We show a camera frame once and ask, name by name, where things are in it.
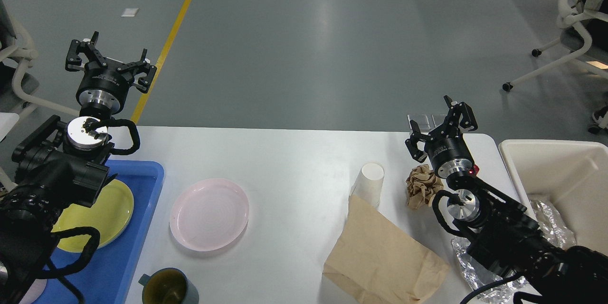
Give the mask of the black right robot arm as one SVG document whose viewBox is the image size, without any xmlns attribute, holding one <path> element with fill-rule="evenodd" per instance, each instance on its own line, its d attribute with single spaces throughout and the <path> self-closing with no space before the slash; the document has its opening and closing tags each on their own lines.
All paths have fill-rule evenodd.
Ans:
<svg viewBox="0 0 608 304">
<path fill-rule="evenodd" d="M 524 277 L 537 293 L 516 292 L 515 304 L 605 304 L 607 257 L 583 246 L 554 246 L 523 204 L 479 178 L 463 135 L 463 130 L 478 128 L 473 110 L 449 96 L 444 101 L 448 112 L 443 123 L 425 134 L 411 120 L 405 145 L 414 160 L 429 160 L 434 174 L 446 181 L 448 190 L 439 190 L 432 200 L 438 223 L 467 239 L 469 256 L 500 277 L 462 302 Z"/>
</svg>

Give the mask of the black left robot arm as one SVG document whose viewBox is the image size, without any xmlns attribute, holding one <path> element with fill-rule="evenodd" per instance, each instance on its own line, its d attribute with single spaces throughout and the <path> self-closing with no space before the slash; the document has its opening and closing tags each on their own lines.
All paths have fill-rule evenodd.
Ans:
<svg viewBox="0 0 608 304">
<path fill-rule="evenodd" d="M 74 119 L 50 116 L 15 148 L 16 186 L 1 198 L 1 302 L 19 303 L 37 279 L 59 279 L 82 304 L 67 281 L 82 271 L 100 244 L 100 232 L 83 226 L 54 232 L 65 209 L 91 207 L 113 177 L 111 155 L 131 155 L 141 140 L 134 122 L 117 119 L 131 87 L 147 94 L 157 67 L 143 49 L 139 61 L 120 62 L 97 49 L 98 32 L 72 40 L 68 72 L 83 72 L 76 92 L 81 106 Z"/>
</svg>

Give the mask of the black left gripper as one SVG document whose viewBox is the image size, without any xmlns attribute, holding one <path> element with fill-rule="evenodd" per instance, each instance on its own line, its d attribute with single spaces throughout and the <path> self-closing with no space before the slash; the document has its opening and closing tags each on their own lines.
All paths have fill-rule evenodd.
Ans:
<svg viewBox="0 0 608 304">
<path fill-rule="evenodd" d="M 65 59 L 67 72 L 84 72 L 76 92 L 79 116 L 111 117 L 124 108 L 131 87 L 147 94 L 158 68 L 143 49 L 139 61 L 123 63 L 106 59 L 96 47 L 99 32 L 87 40 L 73 39 Z"/>
</svg>

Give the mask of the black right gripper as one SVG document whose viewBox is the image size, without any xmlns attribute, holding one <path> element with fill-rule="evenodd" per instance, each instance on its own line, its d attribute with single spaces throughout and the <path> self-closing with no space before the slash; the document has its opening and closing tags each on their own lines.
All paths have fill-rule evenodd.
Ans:
<svg viewBox="0 0 608 304">
<path fill-rule="evenodd" d="M 410 136 L 405 141 L 411 157 L 423 163 L 430 159 L 434 173 L 442 179 L 447 179 L 454 173 L 474 173 L 474 159 L 465 143 L 463 133 L 477 131 L 478 123 L 473 109 L 464 101 L 454 101 L 449 96 L 443 96 L 448 106 L 448 113 L 439 129 L 425 134 L 420 131 L 419 124 L 410 120 Z M 425 143 L 424 150 L 418 146 Z"/>
</svg>

